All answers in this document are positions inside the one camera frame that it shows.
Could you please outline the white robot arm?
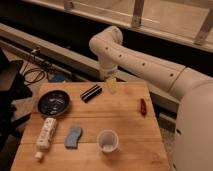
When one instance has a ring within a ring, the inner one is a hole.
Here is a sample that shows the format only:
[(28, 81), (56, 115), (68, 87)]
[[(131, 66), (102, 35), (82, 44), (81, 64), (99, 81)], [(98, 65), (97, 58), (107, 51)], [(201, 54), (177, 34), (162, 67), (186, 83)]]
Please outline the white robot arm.
[(173, 171), (213, 171), (213, 77), (123, 46), (123, 34), (109, 26), (89, 40), (100, 77), (119, 66), (179, 100)]

